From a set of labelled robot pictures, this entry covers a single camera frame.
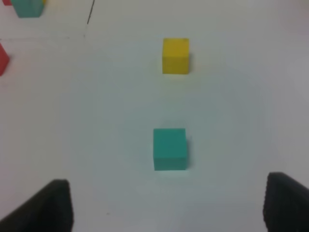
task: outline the dark line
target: dark line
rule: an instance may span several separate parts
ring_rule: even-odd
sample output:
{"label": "dark line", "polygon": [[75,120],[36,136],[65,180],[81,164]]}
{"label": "dark line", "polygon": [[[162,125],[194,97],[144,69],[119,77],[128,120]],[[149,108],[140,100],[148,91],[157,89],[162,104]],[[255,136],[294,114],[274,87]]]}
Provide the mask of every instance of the dark line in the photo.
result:
{"label": "dark line", "polygon": [[90,18],[91,18],[91,14],[92,14],[92,10],[93,10],[93,6],[95,5],[95,1],[96,0],[93,0],[93,2],[92,2],[92,6],[91,6],[91,10],[90,10],[90,14],[89,14],[87,25],[89,24],[89,21],[90,21]]}

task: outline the red cube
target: red cube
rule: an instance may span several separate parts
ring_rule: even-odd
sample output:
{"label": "red cube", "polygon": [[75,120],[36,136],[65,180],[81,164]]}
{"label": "red cube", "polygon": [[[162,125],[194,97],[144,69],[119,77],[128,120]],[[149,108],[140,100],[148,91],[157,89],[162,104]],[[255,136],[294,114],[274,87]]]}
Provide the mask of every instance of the red cube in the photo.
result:
{"label": "red cube", "polygon": [[12,5],[11,0],[2,0],[2,1],[3,1],[3,4],[5,6],[11,6]]}
{"label": "red cube", "polygon": [[0,76],[4,73],[6,66],[8,65],[10,58],[8,54],[6,54],[4,48],[0,44]]}

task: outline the teal cube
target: teal cube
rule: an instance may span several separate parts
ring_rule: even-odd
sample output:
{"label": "teal cube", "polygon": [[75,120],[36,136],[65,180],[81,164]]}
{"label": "teal cube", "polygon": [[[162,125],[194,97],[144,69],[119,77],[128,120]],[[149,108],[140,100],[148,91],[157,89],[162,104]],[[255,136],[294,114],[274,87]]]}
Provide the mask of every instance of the teal cube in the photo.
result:
{"label": "teal cube", "polygon": [[154,129],[154,170],[186,170],[185,129]]}
{"label": "teal cube", "polygon": [[20,18],[40,17],[44,8],[43,0],[11,0]]}

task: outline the cube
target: cube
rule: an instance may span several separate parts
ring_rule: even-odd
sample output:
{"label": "cube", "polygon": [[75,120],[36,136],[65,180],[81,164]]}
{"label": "cube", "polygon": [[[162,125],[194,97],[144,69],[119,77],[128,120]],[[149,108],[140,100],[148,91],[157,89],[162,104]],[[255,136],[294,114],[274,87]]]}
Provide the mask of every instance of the cube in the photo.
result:
{"label": "cube", "polygon": [[163,74],[189,73],[189,39],[163,40],[162,71]]}
{"label": "cube", "polygon": [[10,61],[9,56],[6,54],[4,48],[0,44],[0,76],[3,75],[6,66],[8,65]]}
{"label": "cube", "polygon": [[44,9],[43,0],[11,0],[11,3],[20,18],[40,17]]}
{"label": "cube", "polygon": [[3,1],[3,4],[5,6],[11,6],[12,5],[11,0],[2,0],[2,1]]}
{"label": "cube", "polygon": [[186,170],[185,129],[154,129],[154,170]]}

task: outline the yellow block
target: yellow block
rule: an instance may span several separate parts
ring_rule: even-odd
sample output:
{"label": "yellow block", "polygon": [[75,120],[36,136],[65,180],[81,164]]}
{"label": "yellow block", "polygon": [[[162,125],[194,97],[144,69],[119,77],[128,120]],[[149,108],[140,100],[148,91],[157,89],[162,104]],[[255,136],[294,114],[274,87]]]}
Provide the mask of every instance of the yellow block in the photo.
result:
{"label": "yellow block", "polygon": [[164,74],[189,73],[189,39],[163,40],[162,71]]}

